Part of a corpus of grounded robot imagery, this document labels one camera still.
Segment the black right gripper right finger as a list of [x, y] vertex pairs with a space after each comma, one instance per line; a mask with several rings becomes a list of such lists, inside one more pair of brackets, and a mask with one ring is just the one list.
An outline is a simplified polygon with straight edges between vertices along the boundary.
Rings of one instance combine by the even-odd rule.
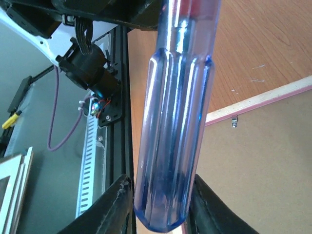
[[189, 212], [190, 234], [256, 234], [199, 176], [195, 176]]

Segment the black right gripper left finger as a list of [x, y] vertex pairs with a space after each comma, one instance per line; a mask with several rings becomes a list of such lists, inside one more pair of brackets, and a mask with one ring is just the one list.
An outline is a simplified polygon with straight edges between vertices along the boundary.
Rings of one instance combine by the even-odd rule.
[[133, 186], [121, 175], [106, 192], [60, 234], [131, 234]]

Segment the pink photo frame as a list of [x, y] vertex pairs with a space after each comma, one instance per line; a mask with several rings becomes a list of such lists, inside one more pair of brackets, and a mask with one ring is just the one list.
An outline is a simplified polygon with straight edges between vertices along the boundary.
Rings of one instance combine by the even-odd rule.
[[307, 90], [205, 128], [197, 173], [262, 234], [312, 231], [312, 78]]

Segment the blue red screwdriver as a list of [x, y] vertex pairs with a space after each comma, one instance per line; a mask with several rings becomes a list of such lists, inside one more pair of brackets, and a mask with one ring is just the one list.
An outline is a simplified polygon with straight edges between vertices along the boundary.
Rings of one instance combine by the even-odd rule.
[[187, 218], [215, 75], [221, 2], [165, 0], [150, 58], [134, 211], [150, 231]]

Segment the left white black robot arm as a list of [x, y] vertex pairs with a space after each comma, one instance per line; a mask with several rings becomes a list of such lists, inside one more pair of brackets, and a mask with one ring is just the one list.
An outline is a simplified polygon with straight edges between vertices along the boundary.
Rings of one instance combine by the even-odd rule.
[[129, 111], [127, 34], [157, 29], [158, 0], [3, 0], [0, 20], [97, 97], [99, 126]]

